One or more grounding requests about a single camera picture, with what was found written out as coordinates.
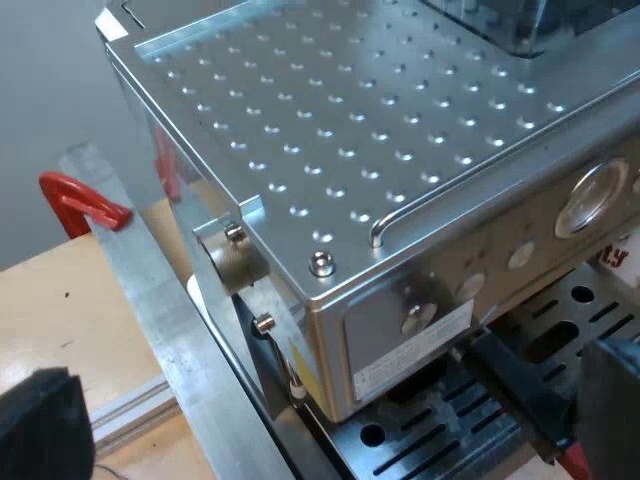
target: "red clamp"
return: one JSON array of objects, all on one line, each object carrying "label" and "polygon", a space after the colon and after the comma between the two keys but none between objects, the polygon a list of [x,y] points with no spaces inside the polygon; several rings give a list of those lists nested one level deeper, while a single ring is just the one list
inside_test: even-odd
[{"label": "red clamp", "polygon": [[574,480],[591,480],[587,457],[580,443],[571,445],[558,461]]},{"label": "red clamp", "polygon": [[62,173],[41,174],[40,188],[70,238],[91,231],[85,215],[110,230],[124,227],[133,216],[130,209],[110,202],[84,183]]}]

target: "black object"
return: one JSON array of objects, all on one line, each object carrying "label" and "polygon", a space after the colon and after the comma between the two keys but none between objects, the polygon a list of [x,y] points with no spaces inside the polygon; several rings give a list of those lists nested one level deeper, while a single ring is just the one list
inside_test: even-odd
[{"label": "black object", "polygon": [[488,329],[464,349],[463,365],[516,419],[545,462],[553,462],[573,442],[574,401],[545,384]]},{"label": "black object", "polygon": [[640,472],[640,346],[597,340],[583,351],[577,434],[596,480]]},{"label": "black object", "polygon": [[94,460],[78,376],[38,370],[0,396],[0,479],[88,480]]}]

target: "espresso machine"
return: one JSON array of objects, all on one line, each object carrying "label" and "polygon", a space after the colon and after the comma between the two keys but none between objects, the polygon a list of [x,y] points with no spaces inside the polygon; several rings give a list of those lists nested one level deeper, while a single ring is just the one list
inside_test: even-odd
[{"label": "espresso machine", "polygon": [[102,11],[189,293],[294,472],[314,476],[291,408],[338,476],[562,453],[532,398],[566,413],[582,345],[640,332],[604,335],[636,307],[584,264],[639,223],[636,4]]}]

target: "round button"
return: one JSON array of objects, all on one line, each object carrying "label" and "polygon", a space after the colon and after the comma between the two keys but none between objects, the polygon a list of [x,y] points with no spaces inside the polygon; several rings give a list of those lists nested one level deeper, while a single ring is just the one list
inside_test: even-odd
[{"label": "round button", "polygon": [[409,309],[407,318],[402,322],[400,330],[404,335],[413,335],[428,326],[436,315],[438,306],[435,303],[414,305]]},{"label": "round button", "polygon": [[456,300],[458,302],[466,302],[475,297],[487,280],[487,275],[484,272],[476,272],[460,284],[458,292],[456,293]]},{"label": "round button", "polygon": [[524,243],[521,243],[511,254],[509,260],[507,260],[507,268],[509,270],[516,270],[518,268],[524,267],[531,257],[533,256],[533,252],[536,249],[535,242],[533,240],[527,240]]}]

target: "perforated metal top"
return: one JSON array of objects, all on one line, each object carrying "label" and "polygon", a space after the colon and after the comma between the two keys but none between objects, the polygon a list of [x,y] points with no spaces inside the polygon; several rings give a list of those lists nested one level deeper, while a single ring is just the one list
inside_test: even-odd
[{"label": "perforated metal top", "polygon": [[[596,41],[603,32],[527,61],[414,0],[248,2],[136,50],[216,157],[231,159],[234,182],[199,152],[216,180],[234,198],[260,196],[259,214],[245,218],[252,233],[314,295],[393,254],[370,251],[376,220],[410,211],[635,73],[637,59]],[[177,103],[155,100],[177,117]],[[316,250],[337,260],[330,282],[307,268]]]}]

